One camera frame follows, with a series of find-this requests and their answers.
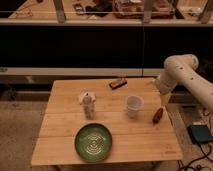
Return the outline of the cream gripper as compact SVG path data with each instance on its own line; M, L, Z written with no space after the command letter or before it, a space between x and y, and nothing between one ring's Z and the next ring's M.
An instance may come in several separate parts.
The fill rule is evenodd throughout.
M170 94L169 93L161 94L160 99L161 99L161 106L165 107L169 102ZM157 124L161 120L162 116L163 116L163 108L159 108L156 111L155 115L153 116L153 119L152 119L153 123Z

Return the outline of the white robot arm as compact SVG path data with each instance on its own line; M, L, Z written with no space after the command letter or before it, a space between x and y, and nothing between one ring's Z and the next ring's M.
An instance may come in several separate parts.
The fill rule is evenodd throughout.
M193 54L173 55L164 61L164 70L154 84L163 95L178 84L183 85L210 113L213 114L213 83L195 72L198 58Z

